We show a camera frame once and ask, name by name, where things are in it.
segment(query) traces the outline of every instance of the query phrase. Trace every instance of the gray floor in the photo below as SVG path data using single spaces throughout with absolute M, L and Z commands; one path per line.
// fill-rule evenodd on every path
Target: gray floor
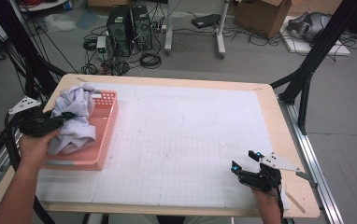
M 66 12 L 74 21 L 84 15 L 82 9 Z M 191 16 L 176 18 L 176 24 L 191 27 Z M 79 69 L 84 64 L 83 37 L 92 28 L 103 25 L 98 19 L 87 30 L 51 34 L 50 37 L 69 61 Z M 232 18 L 227 25 L 232 27 Z M 41 36 L 52 63 L 72 71 L 59 53 Z M 161 51 L 162 65 L 155 70 L 132 69 L 131 77 L 170 77 L 234 82 L 271 83 L 293 72 L 304 57 L 288 53 L 283 43 L 273 47 L 255 46 L 247 35 L 225 38 L 226 56 L 217 55 L 214 36 L 189 32 L 174 34 L 170 56 Z M 357 222 L 357 49 L 349 57 L 326 58 L 312 79 L 307 111 L 307 133 L 327 183 L 345 223 Z M 4 115 L 20 99 L 21 86 L 9 60 L 0 61 L 0 132 Z M 80 223 L 82 214 L 52 213 L 57 223 Z M 296 223 L 327 223 L 324 215 L 316 219 L 296 219 Z M 258 218 L 236 218 L 236 223 L 261 223 Z

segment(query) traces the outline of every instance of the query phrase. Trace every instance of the white plastic mount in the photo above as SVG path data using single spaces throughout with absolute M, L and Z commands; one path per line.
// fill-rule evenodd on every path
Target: white plastic mount
M 271 154 L 264 156 L 262 159 L 260 159 L 260 163 L 265 164 L 274 169 L 289 170 L 295 172 L 301 171 L 299 167 L 281 158 L 275 152 L 272 152 Z
M 24 97 L 20 102 L 18 102 L 13 108 L 9 109 L 8 114 L 16 114 L 23 110 L 30 109 L 32 107 L 41 105 L 41 103 L 30 97 Z

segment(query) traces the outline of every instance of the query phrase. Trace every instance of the towel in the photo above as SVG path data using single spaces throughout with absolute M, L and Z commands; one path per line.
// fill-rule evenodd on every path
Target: towel
M 94 110 L 93 93 L 94 87 L 88 83 L 73 86 L 68 91 L 61 91 L 51 117 L 60 116 L 64 112 L 71 112 L 76 116 L 67 120 L 61 127 L 60 133 L 50 141 L 49 154 L 68 154 L 88 147 L 96 141 L 96 128 L 88 121 Z

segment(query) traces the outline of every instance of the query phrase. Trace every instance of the basket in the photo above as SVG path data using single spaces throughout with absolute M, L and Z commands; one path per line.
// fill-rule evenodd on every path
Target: basket
M 48 155 L 43 168 L 55 170 L 103 170 L 109 142 L 118 114 L 117 93 L 100 91 L 94 99 L 94 111 L 88 118 L 89 124 L 96 127 L 96 142 L 69 154 Z

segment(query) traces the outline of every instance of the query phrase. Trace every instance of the white cloth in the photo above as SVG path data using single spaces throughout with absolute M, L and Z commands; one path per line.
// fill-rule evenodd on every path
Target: white cloth
M 51 117 L 60 116 L 64 112 L 71 112 L 76 116 L 67 120 L 61 127 L 60 134 L 50 141 L 49 154 L 68 154 L 95 142 L 96 129 L 88 121 L 88 117 L 94 110 L 93 93 L 94 87 L 88 83 L 61 91 L 61 96 L 56 99 Z
M 153 215 L 110 214 L 108 224 L 159 224 Z M 185 217 L 183 224 L 234 224 L 231 217 Z

